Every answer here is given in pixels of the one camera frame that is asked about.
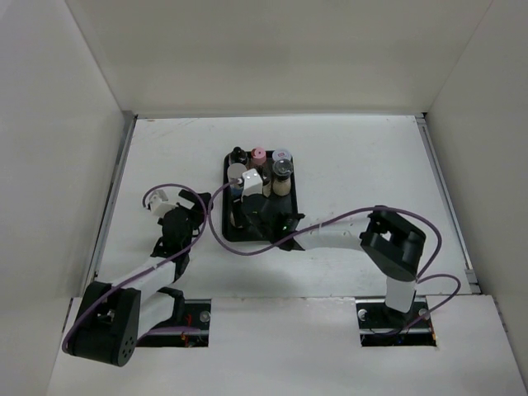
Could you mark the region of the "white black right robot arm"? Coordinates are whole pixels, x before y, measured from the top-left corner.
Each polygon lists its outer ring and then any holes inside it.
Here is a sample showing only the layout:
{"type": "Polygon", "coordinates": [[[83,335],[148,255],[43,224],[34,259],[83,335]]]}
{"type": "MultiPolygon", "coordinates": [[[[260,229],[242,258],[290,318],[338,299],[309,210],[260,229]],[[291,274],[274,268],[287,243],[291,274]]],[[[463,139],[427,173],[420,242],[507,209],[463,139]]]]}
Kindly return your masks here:
{"type": "Polygon", "coordinates": [[[427,237],[400,214],[378,205],[336,221],[314,220],[282,212],[263,195],[244,196],[241,213],[262,237],[284,251],[330,248],[365,253],[386,276],[384,320],[398,327],[412,317],[427,237]]]}

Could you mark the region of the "blue label white bead bottle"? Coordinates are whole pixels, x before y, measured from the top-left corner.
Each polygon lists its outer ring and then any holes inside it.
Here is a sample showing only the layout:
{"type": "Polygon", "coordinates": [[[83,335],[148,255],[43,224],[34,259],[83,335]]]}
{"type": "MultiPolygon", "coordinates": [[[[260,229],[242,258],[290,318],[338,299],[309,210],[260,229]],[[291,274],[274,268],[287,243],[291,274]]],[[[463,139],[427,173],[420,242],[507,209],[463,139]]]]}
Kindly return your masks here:
{"type": "Polygon", "coordinates": [[[229,182],[229,190],[234,199],[242,196],[244,183],[243,174],[246,171],[246,166],[241,163],[232,163],[227,168],[226,175],[229,182]]]}

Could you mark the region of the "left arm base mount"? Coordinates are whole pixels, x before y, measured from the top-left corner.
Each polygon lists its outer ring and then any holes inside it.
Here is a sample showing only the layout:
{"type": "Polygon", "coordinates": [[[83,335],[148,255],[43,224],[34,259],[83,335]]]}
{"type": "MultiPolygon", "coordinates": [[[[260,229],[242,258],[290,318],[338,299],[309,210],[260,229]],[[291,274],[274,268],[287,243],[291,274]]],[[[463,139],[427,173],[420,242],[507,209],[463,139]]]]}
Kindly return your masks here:
{"type": "Polygon", "coordinates": [[[181,313],[155,325],[138,340],[138,347],[207,347],[210,323],[211,300],[187,299],[181,313]]]}

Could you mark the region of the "small black round cap bottle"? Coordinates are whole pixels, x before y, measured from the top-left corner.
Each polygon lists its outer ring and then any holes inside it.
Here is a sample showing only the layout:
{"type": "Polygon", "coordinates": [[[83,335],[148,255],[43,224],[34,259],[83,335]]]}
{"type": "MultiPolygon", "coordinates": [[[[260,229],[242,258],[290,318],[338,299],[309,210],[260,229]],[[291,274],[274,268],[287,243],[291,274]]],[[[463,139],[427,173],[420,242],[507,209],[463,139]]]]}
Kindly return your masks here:
{"type": "Polygon", "coordinates": [[[262,178],[262,194],[269,198],[271,196],[272,191],[272,176],[269,173],[263,173],[261,175],[262,178]]]}

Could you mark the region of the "yellow cap spice bottle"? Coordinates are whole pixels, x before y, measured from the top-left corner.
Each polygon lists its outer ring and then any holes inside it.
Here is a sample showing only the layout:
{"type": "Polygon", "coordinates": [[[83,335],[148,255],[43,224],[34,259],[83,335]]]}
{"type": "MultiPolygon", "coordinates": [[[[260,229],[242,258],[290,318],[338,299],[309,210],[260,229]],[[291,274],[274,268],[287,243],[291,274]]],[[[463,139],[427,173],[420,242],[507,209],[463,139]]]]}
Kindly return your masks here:
{"type": "Polygon", "coordinates": [[[230,223],[236,229],[244,228],[242,202],[240,200],[235,201],[231,206],[230,223]]]}

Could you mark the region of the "white lid red label jar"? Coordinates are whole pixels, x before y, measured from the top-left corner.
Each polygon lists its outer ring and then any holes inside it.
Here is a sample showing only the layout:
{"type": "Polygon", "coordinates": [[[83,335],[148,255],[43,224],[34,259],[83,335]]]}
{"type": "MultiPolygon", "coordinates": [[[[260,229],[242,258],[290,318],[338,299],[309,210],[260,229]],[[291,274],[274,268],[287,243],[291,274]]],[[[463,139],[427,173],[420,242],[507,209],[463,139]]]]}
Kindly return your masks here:
{"type": "Polygon", "coordinates": [[[292,160],[292,154],[289,150],[285,148],[279,148],[272,152],[271,158],[274,162],[280,161],[280,160],[292,160]]]}

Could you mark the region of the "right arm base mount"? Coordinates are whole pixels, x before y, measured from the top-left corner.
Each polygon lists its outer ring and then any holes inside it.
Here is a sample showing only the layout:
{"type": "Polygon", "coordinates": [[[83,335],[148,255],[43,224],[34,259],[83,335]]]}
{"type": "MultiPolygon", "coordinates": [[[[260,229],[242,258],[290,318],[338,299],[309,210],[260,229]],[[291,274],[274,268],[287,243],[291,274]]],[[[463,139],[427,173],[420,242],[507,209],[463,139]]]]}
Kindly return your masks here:
{"type": "Polygon", "coordinates": [[[390,309],[383,299],[357,299],[356,317],[363,347],[435,347],[427,300],[417,297],[407,313],[390,309]]]}

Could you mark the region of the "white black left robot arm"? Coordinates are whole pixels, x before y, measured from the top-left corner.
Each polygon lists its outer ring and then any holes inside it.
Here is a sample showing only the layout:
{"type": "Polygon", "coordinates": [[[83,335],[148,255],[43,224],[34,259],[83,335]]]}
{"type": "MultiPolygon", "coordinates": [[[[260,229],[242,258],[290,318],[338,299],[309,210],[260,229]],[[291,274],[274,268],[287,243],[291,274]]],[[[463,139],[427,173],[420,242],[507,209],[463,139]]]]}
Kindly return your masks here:
{"type": "Polygon", "coordinates": [[[152,338],[179,337],[188,342],[208,332],[198,313],[186,311],[182,291],[174,284],[185,272],[189,253],[205,231],[211,195],[180,186],[179,197],[191,203],[171,203],[163,186],[143,198],[143,206],[158,220],[161,235],[148,260],[113,281],[93,281],[85,290],[77,317],[64,336],[64,353],[122,367],[136,347],[152,338]]]}

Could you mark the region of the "black pump cap spice bottle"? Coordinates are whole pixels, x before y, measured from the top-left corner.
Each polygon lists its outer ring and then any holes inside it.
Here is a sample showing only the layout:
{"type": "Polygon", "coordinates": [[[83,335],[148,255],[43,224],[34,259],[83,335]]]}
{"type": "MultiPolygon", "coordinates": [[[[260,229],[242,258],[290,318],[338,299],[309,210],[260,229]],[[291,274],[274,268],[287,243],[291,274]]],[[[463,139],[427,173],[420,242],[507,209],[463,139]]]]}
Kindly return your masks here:
{"type": "Polygon", "coordinates": [[[233,150],[228,155],[229,165],[235,163],[242,164],[244,167],[248,165],[249,157],[248,153],[239,146],[233,148],[233,150]]]}

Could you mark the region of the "black cap grinder bottle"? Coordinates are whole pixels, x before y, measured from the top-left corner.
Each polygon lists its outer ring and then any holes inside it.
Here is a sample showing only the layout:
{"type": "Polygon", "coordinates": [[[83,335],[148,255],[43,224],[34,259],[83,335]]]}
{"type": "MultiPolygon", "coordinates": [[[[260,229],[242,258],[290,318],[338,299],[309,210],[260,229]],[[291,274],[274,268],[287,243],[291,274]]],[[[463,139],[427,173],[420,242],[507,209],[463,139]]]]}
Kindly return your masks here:
{"type": "Polygon", "coordinates": [[[291,190],[291,177],[294,173],[293,163],[289,159],[275,161],[272,166],[272,190],[277,196],[287,196],[291,190]]]}

